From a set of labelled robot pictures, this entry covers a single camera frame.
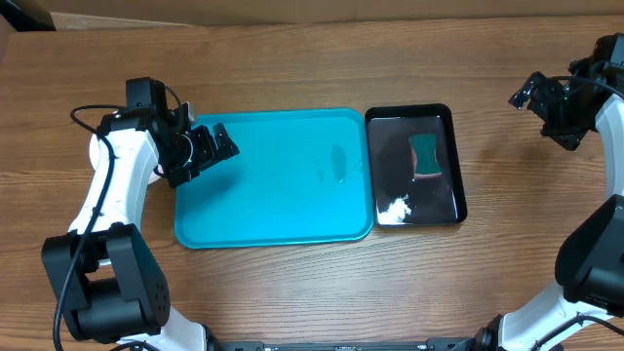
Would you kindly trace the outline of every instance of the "wooden table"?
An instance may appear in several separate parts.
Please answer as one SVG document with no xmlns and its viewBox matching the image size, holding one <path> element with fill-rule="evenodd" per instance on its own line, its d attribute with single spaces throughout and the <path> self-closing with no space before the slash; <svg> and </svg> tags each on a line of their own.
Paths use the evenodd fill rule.
<svg viewBox="0 0 624 351">
<path fill-rule="evenodd" d="M 201 113 L 442 102 L 453 113 L 468 218 L 381 230 L 358 243 L 190 251 L 175 192 L 150 186 L 142 233 L 175 307 L 221 340 L 406 341 L 471 336 L 554 279 L 560 245 L 604 200 L 600 137 L 575 152 L 539 135 L 507 98 L 528 75 L 622 30 L 624 17 L 22 33 L 0 68 L 0 345 L 52 349 L 45 238 L 61 235 L 91 182 L 89 135 L 68 112 L 125 103 L 151 76 Z M 101 113 L 85 114 L 96 124 Z M 106 350 L 77 343 L 67 350 Z M 611 350 L 592 326 L 565 346 Z"/>
</svg>

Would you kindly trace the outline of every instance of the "turquoise tray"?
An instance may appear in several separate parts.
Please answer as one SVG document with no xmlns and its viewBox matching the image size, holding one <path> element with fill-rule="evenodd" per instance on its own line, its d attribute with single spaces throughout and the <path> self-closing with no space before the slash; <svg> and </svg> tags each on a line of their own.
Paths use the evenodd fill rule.
<svg viewBox="0 0 624 351">
<path fill-rule="evenodd" d="M 200 116 L 241 153 L 176 191 L 187 248 L 353 241 L 372 229 L 364 118 L 348 108 Z"/>
</svg>

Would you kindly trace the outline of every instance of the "black tray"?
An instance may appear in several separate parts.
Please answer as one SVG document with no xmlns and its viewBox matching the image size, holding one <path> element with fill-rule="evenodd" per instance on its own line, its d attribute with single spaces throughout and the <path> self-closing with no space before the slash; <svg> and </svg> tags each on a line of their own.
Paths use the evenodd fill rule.
<svg viewBox="0 0 624 351">
<path fill-rule="evenodd" d="M 464 220 L 468 211 L 449 108 L 374 107 L 365 119 L 377 224 Z"/>
</svg>

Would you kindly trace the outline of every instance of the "cable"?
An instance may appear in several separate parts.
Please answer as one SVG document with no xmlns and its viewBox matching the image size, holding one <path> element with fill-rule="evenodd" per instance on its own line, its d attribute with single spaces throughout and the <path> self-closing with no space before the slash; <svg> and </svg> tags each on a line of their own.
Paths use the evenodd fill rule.
<svg viewBox="0 0 624 351">
<path fill-rule="evenodd" d="M 145 349 L 147 351 L 159 351 L 156 347 L 148 344 L 147 341 L 131 341 L 123 345 L 114 347 L 110 349 L 110 351 L 121 351 L 121 350 L 126 350 L 129 348 L 133 348 L 133 347 L 139 347 L 139 350 Z"/>
<path fill-rule="evenodd" d="M 540 349 L 540 347 L 544 346 L 545 343 L 547 343 L 548 341 L 552 340 L 555 336 L 559 335 L 562 332 L 565 332 L 568 328 L 572 327 L 575 324 L 579 324 L 581 327 L 583 327 L 583 322 L 585 321 L 589 321 L 589 322 L 594 322 L 596 324 L 599 324 L 605 328 L 608 328 L 610 331 L 612 332 L 616 332 L 622 336 L 624 336 L 624 330 L 619 329 L 618 327 L 614 326 L 613 324 L 604 321 L 600 318 L 594 317 L 594 316 L 582 316 L 582 315 L 578 315 L 576 316 L 576 318 L 567 321 L 565 324 L 561 325 L 560 327 L 558 327 L 557 329 L 549 332 L 548 334 L 546 334 L 546 336 L 544 336 L 541 340 L 537 341 L 537 343 L 535 343 L 535 345 L 531 348 L 531 351 L 537 351 Z"/>
<path fill-rule="evenodd" d="M 124 109 L 126 107 L 119 106 L 119 105 L 111 105 L 111 104 L 85 105 L 85 106 L 80 106 L 80 107 L 76 107 L 76 108 L 72 109 L 71 112 L 69 112 L 69 117 L 71 117 L 71 119 L 74 122 L 76 122 L 76 124 L 78 124 L 80 127 L 82 127 L 84 129 L 86 129 L 87 131 L 97 135 L 98 131 L 96 131 L 95 128 L 91 127 L 90 125 L 86 124 L 85 122 L 79 120 L 78 117 L 76 117 L 76 112 L 82 111 L 82 110 L 100 109 L 100 108 L 112 108 L 112 109 L 122 110 L 122 109 Z"/>
<path fill-rule="evenodd" d="M 611 324 L 611 323 L 609 323 L 609 322 L 607 322 L 607 321 L 603 321 L 603 320 L 602 320 L 602 319 L 600 319 L 600 318 L 596 318 L 596 317 L 593 317 L 593 316 L 583 316 L 583 317 L 581 317 L 581 318 L 582 318 L 584 321 L 590 321 L 590 322 L 597 323 L 597 324 L 599 324 L 599 325 L 601 325 L 601 326 L 603 326 L 603 327 L 605 327 L 605 328 L 609 329 L 609 330 L 610 330 L 610 331 L 612 331 L 612 332 L 615 332 L 615 333 L 618 333 L 618 334 L 620 334 L 620 335 L 624 336 L 624 330 L 621 330 L 621 329 L 619 329 L 618 327 L 614 326 L 613 324 Z"/>
<path fill-rule="evenodd" d="M 186 137 L 186 139 L 188 140 L 188 144 L 191 145 L 191 151 L 188 153 L 188 160 L 186 160 L 186 162 L 184 162 L 184 164 L 182 165 L 184 167 L 188 165 L 189 163 L 191 163 L 191 161 L 193 161 L 193 141 L 191 141 L 190 137 L 186 135 L 182 135 L 182 136 Z"/>
<path fill-rule="evenodd" d="M 181 123 L 184 118 L 184 116 L 182 116 L 182 102 L 179 101 L 179 97 L 177 97 L 176 92 L 174 92 L 170 86 L 165 86 L 165 89 L 171 93 L 174 96 L 175 101 L 177 101 L 177 122 Z"/>
<path fill-rule="evenodd" d="M 158 165 L 156 165 L 156 167 L 154 167 L 154 174 L 156 176 L 159 176 L 159 177 L 163 178 L 163 179 L 167 179 L 166 175 L 164 175 L 164 174 L 160 173 L 160 171 L 158 171 Z"/>
<path fill-rule="evenodd" d="M 177 107 L 182 107 L 182 103 L 179 101 L 179 98 L 177 97 L 177 94 L 176 94 L 176 92 L 174 92 L 174 90 L 172 89 L 172 87 L 170 87 L 170 86 L 165 86 L 165 89 L 167 89 L 167 91 L 168 91 L 169 93 L 171 93 L 171 94 L 174 96 L 175 101 L 177 101 Z"/>
<path fill-rule="evenodd" d="M 76 112 L 80 111 L 80 110 L 86 110 L 86 109 L 97 109 L 97 108 L 117 108 L 117 109 L 121 109 L 124 107 L 120 107 L 120 106 L 116 106 L 116 105 L 87 105 L 87 106 L 80 106 L 80 107 L 76 107 L 74 108 L 71 112 L 70 112 L 70 117 L 71 119 L 76 122 L 79 126 L 81 126 L 82 128 L 86 129 L 87 131 L 95 134 L 96 136 L 98 135 L 98 132 L 91 126 L 85 124 L 84 122 L 82 122 L 81 120 L 78 119 L 78 117 L 76 117 Z M 108 141 L 108 139 L 106 139 L 106 137 L 101 137 L 100 140 L 102 140 L 104 142 L 104 144 L 106 145 L 106 148 L 108 149 L 108 170 L 106 172 L 106 179 L 104 180 L 104 184 L 102 186 L 101 192 L 99 193 L 99 197 L 97 198 L 97 202 L 96 205 L 93 208 L 93 214 L 91 216 L 91 219 L 89 220 L 89 223 L 87 224 L 87 227 L 85 228 L 85 232 L 82 234 L 82 236 L 80 237 L 80 240 L 78 241 L 78 245 L 76 246 L 76 249 L 74 250 L 74 256 L 71 258 L 71 262 L 69 263 L 69 269 L 67 270 L 67 275 L 65 276 L 65 281 L 62 285 L 62 290 L 60 291 L 60 296 L 58 297 L 58 302 L 57 302 L 57 309 L 55 310 L 55 319 L 54 319 L 54 326 L 52 329 L 52 337 L 53 337 L 53 342 L 55 345 L 55 349 L 57 351 L 62 351 L 62 345 L 60 343 L 60 317 L 62 315 L 62 309 L 64 307 L 65 304 L 65 300 L 67 299 L 67 292 L 69 291 L 69 285 L 71 284 L 71 279 L 73 277 L 73 271 L 76 268 L 76 264 L 78 263 L 78 259 L 80 258 L 83 249 L 85 248 L 85 245 L 87 244 L 87 238 L 89 237 L 89 234 L 91 234 L 91 231 L 93 230 L 94 226 L 96 225 L 96 221 L 98 220 L 99 217 L 99 212 L 101 211 L 101 207 L 104 203 L 104 198 L 106 197 L 106 192 L 108 191 L 108 187 L 110 186 L 110 181 L 113 178 L 113 170 L 115 167 L 115 153 L 113 151 L 113 147 L 110 144 L 110 142 Z"/>
<path fill-rule="evenodd" d="M 597 80 L 594 79 L 589 79 L 589 78 L 583 78 L 583 77 L 574 77 L 574 76 L 557 76 L 557 77 L 551 77 L 551 78 L 547 78 L 548 80 L 556 80 L 556 81 L 570 81 L 570 82 L 579 82 L 579 83 L 585 83 L 585 84 L 592 84 L 595 85 L 597 87 L 601 87 L 605 90 L 610 91 L 611 93 L 616 94 L 617 96 L 621 97 L 624 99 L 624 93 L 618 91 L 617 89 L 611 87 L 610 85 L 607 85 L 605 83 L 599 82 Z"/>
</svg>

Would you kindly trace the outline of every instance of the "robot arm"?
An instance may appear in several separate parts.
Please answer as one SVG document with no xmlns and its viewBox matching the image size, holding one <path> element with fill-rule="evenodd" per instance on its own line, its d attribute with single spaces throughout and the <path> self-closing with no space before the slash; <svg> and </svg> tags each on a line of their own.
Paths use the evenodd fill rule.
<svg viewBox="0 0 624 351">
<path fill-rule="evenodd" d="M 624 99 L 612 95 L 596 115 L 596 130 L 604 146 L 606 196 L 624 196 Z"/>
<path fill-rule="evenodd" d="M 482 329 L 472 350 L 550 350 L 591 325 L 624 315 L 624 35 L 601 38 L 594 54 L 570 66 L 567 86 L 533 73 L 510 103 L 535 112 L 551 137 L 567 150 L 585 134 L 604 144 L 607 200 L 563 244 L 556 282 L 516 312 Z"/>
<path fill-rule="evenodd" d="M 61 312 L 74 338 L 138 340 L 160 351 L 206 351 L 213 343 L 208 330 L 171 306 L 165 275 L 140 235 L 140 220 L 158 165 L 170 187 L 177 187 L 239 151 L 220 124 L 214 127 L 214 138 L 205 126 L 191 130 L 190 105 L 168 109 L 161 82 L 140 78 L 128 81 L 126 88 L 128 108 L 105 115 L 97 128 L 115 158 L 101 209 L 94 214 L 111 156 L 102 140 L 85 204 L 67 235 L 46 240 L 43 263 L 57 299 L 65 277 L 73 277 Z M 75 252 L 93 215 L 98 218 L 85 236 L 85 249 Z M 78 263 L 69 271 L 73 259 Z M 115 277 L 91 281 L 87 273 L 103 265 L 112 265 Z"/>
<path fill-rule="evenodd" d="M 606 101 L 596 116 L 596 130 L 601 134 L 604 144 L 607 197 L 624 196 L 624 100 L 621 97 L 613 95 Z M 615 212 L 616 209 L 614 207 L 607 207 L 607 215 L 608 213 L 615 214 Z M 600 215 L 600 210 L 594 214 L 594 217 L 597 215 Z M 599 233 L 603 230 L 603 223 L 598 224 L 591 229 L 584 229 L 584 232 L 592 237 L 601 238 L 602 235 Z M 582 258 L 582 253 L 578 253 L 577 250 L 578 248 L 570 247 L 569 242 L 566 242 L 562 249 L 564 254 L 581 254 Z M 569 267 L 564 267 L 564 265 L 571 265 L 570 262 L 574 261 L 574 258 L 560 256 L 560 259 L 562 261 L 558 261 L 558 271 L 569 270 Z M 616 262 L 619 258 L 614 256 L 612 259 Z M 561 280 L 562 283 L 566 282 L 565 277 Z M 606 282 L 606 286 L 609 287 L 614 283 L 616 282 Z M 563 329 L 550 340 L 540 345 L 542 350 L 550 350 L 576 332 L 593 324 L 589 321 L 574 323 L 579 316 L 593 316 L 604 321 L 612 318 L 612 315 L 603 308 L 604 306 L 601 307 L 583 301 L 570 302 L 565 298 L 564 292 L 564 287 L 558 282 L 553 282 L 524 307 L 505 315 L 500 321 L 498 330 L 499 345 L 507 351 L 531 350 L 539 340 L 543 340 L 549 333 Z M 570 322 L 571 326 L 563 328 Z"/>
</svg>

